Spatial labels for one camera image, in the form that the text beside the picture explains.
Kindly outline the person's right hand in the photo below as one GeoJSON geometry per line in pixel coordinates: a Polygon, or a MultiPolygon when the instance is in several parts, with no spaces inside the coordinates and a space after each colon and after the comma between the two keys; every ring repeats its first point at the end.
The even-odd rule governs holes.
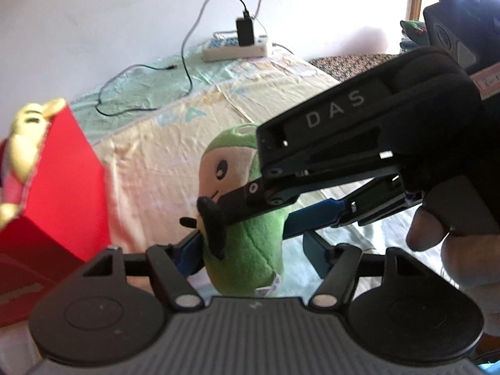
{"type": "Polygon", "coordinates": [[[416,252],[442,246],[442,265],[449,277],[481,308],[485,332],[499,336],[499,236],[458,236],[419,207],[406,242],[416,252]]]}

